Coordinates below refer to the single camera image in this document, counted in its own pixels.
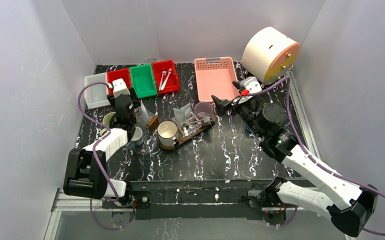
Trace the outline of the green mug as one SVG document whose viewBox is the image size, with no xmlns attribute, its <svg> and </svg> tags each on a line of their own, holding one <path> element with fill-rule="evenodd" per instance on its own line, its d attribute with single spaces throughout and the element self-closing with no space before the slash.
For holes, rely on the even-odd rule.
<svg viewBox="0 0 385 240">
<path fill-rule="evenodd" d="M 113 125 L 114 125 L 114 122 L 115 122 L 115 114 L 116 112 L 110 112 L 108 113 L 104 118 L 103 118 L 103 124 L 105 126 L 107 126 L 108 128 L 111 128 Z M 100 133 L 99 133 L 99 136 L 103 136 L 106 132 L 108 131 L 107 128 L 103 128 Z"/>
</svg>

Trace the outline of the white ribbed mug black rim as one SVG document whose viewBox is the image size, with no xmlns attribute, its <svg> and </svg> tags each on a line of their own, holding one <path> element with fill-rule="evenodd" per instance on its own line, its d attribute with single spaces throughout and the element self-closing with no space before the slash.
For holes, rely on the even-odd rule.
<svg viewBox="0 0 385 240">
<path fill-rule="evenodd" d="M 171 148 L 178 144 L 178 127 L 175 122 L 166 120 L 157 127 L 157 134 L 160 144 L 164 147 Z"/>
</svg>

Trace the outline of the grey mug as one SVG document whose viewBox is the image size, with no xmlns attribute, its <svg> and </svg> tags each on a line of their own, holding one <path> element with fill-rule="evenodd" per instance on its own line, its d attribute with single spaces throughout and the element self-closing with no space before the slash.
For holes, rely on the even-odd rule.
<svg viewBox="0 0 385 240">
<path fill-rule="evenodd" d="M 131 138 L 131 143 L 135 147 L 139 147 L 139 146 L 141 146 L 144 143 L 143 130 L 140 127 L 138 127 L 138 126 L 135 127 L 134 134 L 133 134 L 133 136 Z"/>
</svg>

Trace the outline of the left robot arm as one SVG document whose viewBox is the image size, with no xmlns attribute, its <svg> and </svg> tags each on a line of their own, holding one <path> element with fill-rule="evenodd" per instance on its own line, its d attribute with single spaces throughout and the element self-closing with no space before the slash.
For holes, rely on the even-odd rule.
<svg viewBox="0 0 385 240">
<path fill-rule="evenodd" d="M 107 161 L 132 139 L 137 123 L 134 111 L 139 105 L 136 97 L 115 97 L 115 128 L 108 128 L 94 143 L 69 152 L 63 182 L 66 195 L 113 202 L 125 196 L 127 183 L 109 177 Z"/>
</svg>

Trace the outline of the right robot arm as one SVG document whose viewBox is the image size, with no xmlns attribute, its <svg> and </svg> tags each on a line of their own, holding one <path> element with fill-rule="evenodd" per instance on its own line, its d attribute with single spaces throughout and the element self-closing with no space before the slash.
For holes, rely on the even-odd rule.
<svg viewBox="0 0 385 240">
<path fill-rule="evenodd" d="M 212 100 L 218 115 L 231 109 L 263 139 L 259 146 L 268 157 L 298 172 L 318 188 L 314 191 L 276 177 L 252 200 L 272 206 L 303 207 L 329 219 L 342 233 L 359 236 L 375 210 L 377 194 L 335 177 L 332 168 L 304 152 L 299 138 L 288 130 L 288 117 L 280 105 L 268 103 L 260 107 L 253 97 L 244 96 L 227 100 L 213 95 Z"/>
</svg>

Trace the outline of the blue cap toothpaste tube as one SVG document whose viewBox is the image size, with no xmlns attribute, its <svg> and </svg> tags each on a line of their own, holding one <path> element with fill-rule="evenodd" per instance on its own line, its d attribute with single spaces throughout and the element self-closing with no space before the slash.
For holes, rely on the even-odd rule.
<svg viewBox="0 0 385 240">
<path fill-rule="evenodd" d="M 146 109 L 142 100 L 140 100 L 140 115 L 142 120 L 147 124 L 150 121 L 148 110 Z"/>
</svg>

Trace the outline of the clear textured square holder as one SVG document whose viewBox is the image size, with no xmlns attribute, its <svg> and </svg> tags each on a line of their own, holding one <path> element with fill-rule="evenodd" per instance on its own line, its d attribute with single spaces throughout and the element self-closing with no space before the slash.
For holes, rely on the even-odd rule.
<svg viewBox="0 0 385 240">
<path fill-rule="evenodd" d="M 175 117 L 172 117 L 170 119 L 171 121 L 175 122 Z M 190 114 L 190 119 L 188 119 L 186 122 L 192 122 L 198 120 L 197 116 L 194 113 Z M 183 127 L 183 125 L 177 125 L 178 131 L 181 137 L 187 138 L 195 134 L 201 127 L 201 124 L 194 125 L 192 127 Z"/>
</svg>

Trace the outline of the orange cap toothpaste tube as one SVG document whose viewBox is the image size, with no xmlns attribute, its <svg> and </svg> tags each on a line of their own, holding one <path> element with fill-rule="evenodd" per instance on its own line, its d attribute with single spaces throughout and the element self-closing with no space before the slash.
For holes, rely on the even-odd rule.
<svg viewBox="0 0 385 240">
<path fill-rule="evenodd" d="M 186 111 L 182 108 L 173 109 L 175 122 L 178 126 L 181 126 L 185 122 Z"/>
</svg>

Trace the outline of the brown wooden holder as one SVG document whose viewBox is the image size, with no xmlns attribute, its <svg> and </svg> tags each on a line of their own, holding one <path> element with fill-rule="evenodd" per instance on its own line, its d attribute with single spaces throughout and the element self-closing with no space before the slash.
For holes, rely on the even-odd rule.
<svg viewBox="0 0 385 240">
<path fill-rule="evenodd" d="M 159 119 L 158 117 L 155 115 L 153 116 L 147 123 L 147 128 L 150 132 L 154 132 L 157 130 L 158 126 L 159 126 L 160 122 L 159 122 Z"/>
</svg>

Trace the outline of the beige toothbrush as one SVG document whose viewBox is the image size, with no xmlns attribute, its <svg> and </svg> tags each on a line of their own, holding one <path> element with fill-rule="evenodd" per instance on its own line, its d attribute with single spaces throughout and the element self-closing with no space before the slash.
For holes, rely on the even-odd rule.
<svg viewBox="0 0 385 240">
<path fill-rule="evenodd" d="M 203 126 L 208 126 L 208 125 L 213 126 L 214 125 L 214 121 L 210 117 L 205 117 L 205 118 L 202 118 L 202 119 L 199 119 L 199 120 L 183 123 L 182 126 L 185 127 L 185 128 L 189 128 L 189 127 L 192 127 L 192 126 L 195 126 L 195 125 L 198 125 L 198 124 L 201 124 L 202 127 Z"/>
</svg>

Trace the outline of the purple mug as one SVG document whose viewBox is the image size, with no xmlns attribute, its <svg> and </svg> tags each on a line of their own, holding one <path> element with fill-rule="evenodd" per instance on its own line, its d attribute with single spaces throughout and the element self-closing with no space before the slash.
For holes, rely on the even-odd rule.
<svg viewBox="0 0 385 240">
<path fill-rule="evenodd" d="M 196 114 L 198 120 L 204 122 L 205 118 L 211 118 L 213 116 L 214 108 L 208 102 L 199 102 L 194 107 L 194 113 Z"/>
</svg>

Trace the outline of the black cap toothpaste tube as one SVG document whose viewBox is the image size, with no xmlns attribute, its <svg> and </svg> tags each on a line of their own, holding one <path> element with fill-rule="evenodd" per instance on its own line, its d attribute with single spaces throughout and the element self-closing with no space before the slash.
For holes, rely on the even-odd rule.
<svg viewBox="0 0 385 240">
<path fill-rule="evenodd" d="M 186 105 L 182 106 L 180 108 L 182 116 L 183 116 L 183 121 L 186 122 L 188 119 L 191 117 L 191 103 L 187 103 Z"/>
</svg>

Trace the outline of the clear holder with round holes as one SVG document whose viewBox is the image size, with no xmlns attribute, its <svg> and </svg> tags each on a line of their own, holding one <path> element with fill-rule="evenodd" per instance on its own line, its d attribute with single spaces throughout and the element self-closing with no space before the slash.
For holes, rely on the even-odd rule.
<svg viewBox="0 0 385 240">
<path fill-rule="evenodd" d="M 138 113 L 139 113 L 140 122 L 143 125 L 147 125 L 148 122 L 154 117 L 153 113 L 148 111 L 146 108 L 145 109 L 140 108 Z"/>
</svg>

